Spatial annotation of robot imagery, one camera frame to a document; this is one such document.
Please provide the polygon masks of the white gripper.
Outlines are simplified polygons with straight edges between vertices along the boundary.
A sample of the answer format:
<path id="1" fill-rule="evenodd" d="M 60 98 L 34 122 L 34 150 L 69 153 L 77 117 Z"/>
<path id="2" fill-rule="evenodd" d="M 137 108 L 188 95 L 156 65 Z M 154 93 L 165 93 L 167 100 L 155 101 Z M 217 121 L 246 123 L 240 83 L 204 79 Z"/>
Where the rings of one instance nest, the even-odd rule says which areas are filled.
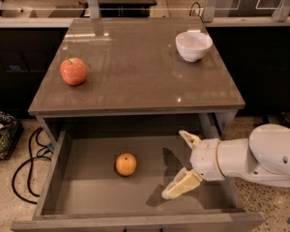
<path id="1" fill-rule="evenodd" d="M 198 188 L 202 179 L 208 182 L 225 179 L 218 164 L 218 144 L 220 140 L 205 139 L 180 130 L 179 134 L 191 148 L 190 163 L 193 170 L 183 167 L 173 181 L 162 191 L 161 196 L 166 199 L 175 199 L 184 193 Z"/>

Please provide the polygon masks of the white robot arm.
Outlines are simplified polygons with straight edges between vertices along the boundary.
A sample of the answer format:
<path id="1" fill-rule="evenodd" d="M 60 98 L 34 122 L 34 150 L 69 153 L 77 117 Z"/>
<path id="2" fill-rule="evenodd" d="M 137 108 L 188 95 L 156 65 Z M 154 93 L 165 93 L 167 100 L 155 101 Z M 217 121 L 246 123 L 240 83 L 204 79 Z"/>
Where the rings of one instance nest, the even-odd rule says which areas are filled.
<path id="1" fill-rule="evenodd" d="M 276 124 L 255 128 L 248 138 L 200 139 L 180 132 L 191 148 L 191 169 L 182 168 L 163 190 L 164 199 L 175 199 L 202 182 L 241 178 L 272 187 L 290 188 L 290 129 Z"/>

